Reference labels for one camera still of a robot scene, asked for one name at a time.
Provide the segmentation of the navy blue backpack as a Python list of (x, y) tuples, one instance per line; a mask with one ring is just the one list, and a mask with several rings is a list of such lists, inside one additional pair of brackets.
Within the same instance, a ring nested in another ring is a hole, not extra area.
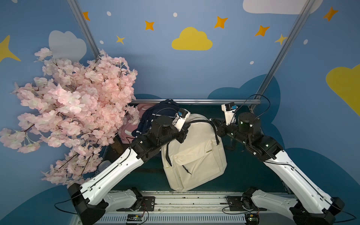
[(180, 109), (180, 105), (172, 99), (161, 101), (160, 103), (147, 109), (141, 116), (137, 129), (132, 132), (133, 137), (146, 133), (152, 127), (152, 121), (159, 116), (165, 115), (174, 120), (176, 113)]

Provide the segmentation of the pink backpack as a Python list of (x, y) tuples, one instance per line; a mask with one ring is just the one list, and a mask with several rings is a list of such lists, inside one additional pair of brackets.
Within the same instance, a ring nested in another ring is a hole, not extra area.
[[(142, 115), (148, 110), (149, 108), (153, 107), (155, 104), (138, 104), (136, 108), (139, 111), (139, 117), (141, 119)], [(131, 140), (134, 139), (132, 136), (132, 132), (138, 128), (138, 124), (133, 125), (130, 123), (131, 117), (126, 115), (125, 117), (125, 124), (118, 130), (118, 136), (123, 144), (129, 144)]]

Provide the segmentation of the beige backpack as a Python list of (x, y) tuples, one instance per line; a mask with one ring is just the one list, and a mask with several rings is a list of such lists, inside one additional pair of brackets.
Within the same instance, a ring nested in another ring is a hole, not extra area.
[(191, 114), (183, 143), (173, 140), (161, 148), (163, 169), (170, 188), (186, 192), (221, 176), (227, 159), (221, 138), (211, 121)]

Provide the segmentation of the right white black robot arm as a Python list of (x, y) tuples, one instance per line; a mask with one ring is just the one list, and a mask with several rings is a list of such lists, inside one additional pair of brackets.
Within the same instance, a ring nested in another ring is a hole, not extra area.
[(251, 187), (243, 193), (239, 204), (250, 212), (260, 208), (283, 215), (297, 225), (332, 225), (345, 204), (321, 190), (289, 157), (272, 137), (261, 132), (261, 121), (250, 112), (241, 113), (238, 122), (232, 116), (211, 120), (217, 135), (229, 136), (244, 145), (246, 150), (270, 168), (295, 198), (285, 198)]

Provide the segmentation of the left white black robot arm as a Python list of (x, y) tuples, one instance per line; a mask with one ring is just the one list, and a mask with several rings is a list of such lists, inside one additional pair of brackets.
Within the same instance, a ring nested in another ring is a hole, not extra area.
[(157, 155), (161, 147), (173, 140), (186, 139), (190, 113), (178, 112), (175, 119), (160, 116), (152, 122), (151, 129), (135, 138), (124, 153), (104, 171), (82, 185), (68, 188), (70, 200), (84, 225), (93, 225), (107, 212), (141, 207), (143, 196), (136, 188), (112, 193), (112, 188), (135, 169)]

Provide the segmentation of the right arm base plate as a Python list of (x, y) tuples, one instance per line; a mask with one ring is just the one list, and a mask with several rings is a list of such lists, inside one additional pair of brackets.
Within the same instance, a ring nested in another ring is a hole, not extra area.
[(267, 211), (265, 208), (256, 207), (251, 198), (248, 196), (226, 196), (226, 201), (230, 206), (230, 210), (232, 211)]

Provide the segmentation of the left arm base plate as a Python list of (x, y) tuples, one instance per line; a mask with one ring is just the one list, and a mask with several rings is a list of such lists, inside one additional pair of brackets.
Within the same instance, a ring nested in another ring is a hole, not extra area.
[(134, 206), (131, 208), (123, 208), (123, 209), (117, 209), (117, 212), (137, 212), (137, 211), (148, 211), (153, 212), (155, 208), (155, 200), (156, 198), (154, 196), (145, 196), (142, 198), (142, 201), (137, 201)]

